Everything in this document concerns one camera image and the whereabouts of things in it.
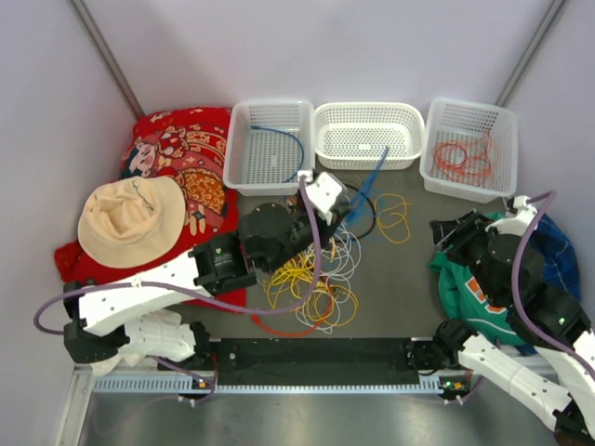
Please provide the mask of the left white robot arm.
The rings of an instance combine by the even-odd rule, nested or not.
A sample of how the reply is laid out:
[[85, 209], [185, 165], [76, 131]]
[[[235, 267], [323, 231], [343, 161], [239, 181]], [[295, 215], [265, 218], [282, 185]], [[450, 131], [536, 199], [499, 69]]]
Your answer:
[[310, 246], [322, 252], [349, 209], [334, 204], [308, 212], [300, 204], [289, 211], [277, 203], [264, 203], [242, 216], [237, 230], [128, 281], [96, 287], [71, 284], [65, 301], [71, 320], [63, 328], [63, 344], [82, 364], [138, 355], [201, 368], [211, 355], [203, 327], [158, 321], [155, 312], [190, 298], [260, 315], [258, 309], [225, 303], [220, 296], [255, 285], [258, 272], [273, 273]]

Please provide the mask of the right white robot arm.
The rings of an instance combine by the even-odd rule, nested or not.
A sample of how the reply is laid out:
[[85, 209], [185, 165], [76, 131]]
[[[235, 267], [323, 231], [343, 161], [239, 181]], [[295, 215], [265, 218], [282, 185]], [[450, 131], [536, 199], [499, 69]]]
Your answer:
[[508, 356], [460, 319], [438, 326], [437, 362], [472, 370], [529, 409], [560, 445], [594, 442], [594, 325], [570, 292], [543, 277], [544, 257], [530, 238], [556, 193], [509, 200], [494, 220], [471, 210], [455, 220], [432, 220], [435, 247], [470, 269], [488, 302], [508, 312], [512, 331], [554, 370], [552, 382]]

